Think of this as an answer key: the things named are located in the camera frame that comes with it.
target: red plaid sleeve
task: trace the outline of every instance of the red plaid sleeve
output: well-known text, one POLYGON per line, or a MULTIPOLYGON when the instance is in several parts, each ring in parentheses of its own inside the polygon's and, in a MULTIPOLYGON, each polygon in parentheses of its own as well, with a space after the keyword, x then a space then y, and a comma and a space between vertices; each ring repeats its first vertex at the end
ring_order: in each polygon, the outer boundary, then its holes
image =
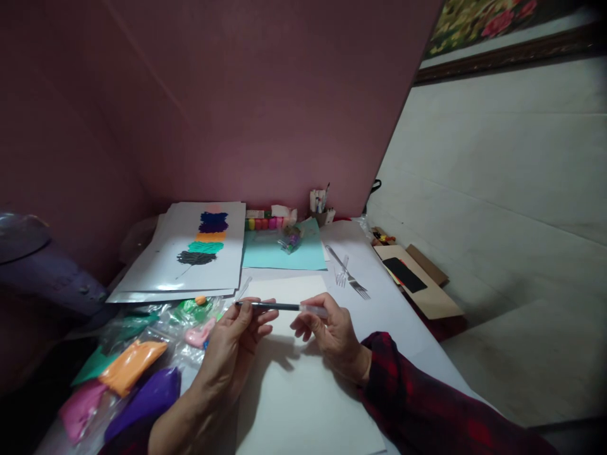
POLYGON ((540 436, 486 404, 418 370, 390 335, 375 332, 362 344, 373 352, 365 408, 404 452, 422 454, 556 454, 540 436))

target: hand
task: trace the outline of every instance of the hand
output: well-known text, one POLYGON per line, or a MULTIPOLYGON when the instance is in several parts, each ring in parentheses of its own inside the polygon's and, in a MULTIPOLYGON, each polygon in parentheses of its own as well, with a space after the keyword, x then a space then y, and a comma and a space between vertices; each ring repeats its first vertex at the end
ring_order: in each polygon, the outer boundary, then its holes
POLYGON ((350 312, 340 308, 329 293, 304 300, 302 305, 323 306, 329 313, 326 320, 303 312, 291 324, 295 336, 308 341, 312 333, 321 352, 333 369, 349 381, 365 386, 369 382, 371 351, 356 339, 350 312))
POLYGON ((232 305, 213 328, 202 367, 192 384, 212 403, 222 401, 231 406, 236 401, 253 365, 257 344, 272 333, 267 323, 278 317, 276 310, 253 310, 249 302, 258 298, 243 301, 242 306, 232 305))
POLYGON ((247 298, 232 305, 211 333, 200 371, 192 386, 155 422, 148 443, 151 455, 200 453, 230 410, 247 381, 257 344, 272 332, 267 325, 276 310, 253 310, 247 298))

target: fork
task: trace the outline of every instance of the fork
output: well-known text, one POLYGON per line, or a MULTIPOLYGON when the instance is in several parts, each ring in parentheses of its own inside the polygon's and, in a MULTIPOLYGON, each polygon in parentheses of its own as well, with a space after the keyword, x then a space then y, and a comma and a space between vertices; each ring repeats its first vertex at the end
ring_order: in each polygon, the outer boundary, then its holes
POLYGON ((343 271, 346 272, 346 275, 348 276, 348 283, 350 283, 351 287, 356 292, 358 292, 358 294, 363 297, 364 300, 369 300, 371 297, 369 297, 369 294, 367 294, 367 290, 361 285, 359 285, 359 282, 356 281, 352 275, 350 275, 350 272, 348 271, 348 269, 346 269, 346 266, 341 263, 340 258, 338 258, 337 254, 335 254, 333 249, 329 245, 325 245, 325 248, 329 253, 331 253, 331 256, 335 258, 335 260, 341 266, 343 271))
MULTIPOLYGON (((343 265, 348 267, 348 255, 343 257, 343 265)), ((337 267, 335 268, 335 272, 335 284, 343 288, 346 285, 346 273, 343 269, 341 272, 337 273, 337 267)))

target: table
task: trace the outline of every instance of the table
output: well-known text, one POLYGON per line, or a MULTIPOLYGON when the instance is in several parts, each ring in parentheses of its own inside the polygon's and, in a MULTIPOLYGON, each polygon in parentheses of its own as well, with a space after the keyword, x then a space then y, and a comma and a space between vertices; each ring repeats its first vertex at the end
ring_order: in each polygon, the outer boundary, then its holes
MULTIPOLYGON (((300 276, 320 275, 328 292, 339 305, 349 309, 354 330, 359 339, 370 333, 389 332, 402 355, 417 368, 443 381, 460 392, 484 401, 466 384, 453 366, 441 346, 426 329, 403 295, 394 286, 375 251, 368 243, 360 226, 352 221, 337 221, 321 229, 321 238, 330 245, 341 258, 350 257, 348 270, 361 285, 368 290, 370 300, 363 300, 349 285, 345 288, 335 284, 334 260, 327 262, 328 270, 281 270, 243 269, 241 282, 247 277, 253 280, 281 279, 300 276)), ((182 376, 182 390, 189 388, 195 371, 185 370, 182 376)), ((385 438, 386 452, 397 455, 398 449, 385 438)), ((218 454, 233 454, 236 443, 236 412, 223 425, 218 434, 218 454)), ((70 454, 75 451, 67 442, 61 422, 55 422, 40 443, 36 454, 70 454)))

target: paper stack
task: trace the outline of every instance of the paper stack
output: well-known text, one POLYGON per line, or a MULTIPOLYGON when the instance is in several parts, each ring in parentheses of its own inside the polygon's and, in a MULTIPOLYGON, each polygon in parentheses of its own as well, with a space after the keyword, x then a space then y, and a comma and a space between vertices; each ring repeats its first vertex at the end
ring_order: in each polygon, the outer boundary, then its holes
POLYGON ((240 282, 244 222, 241 202, 174 203, 107 301, 233 294, 240 282))

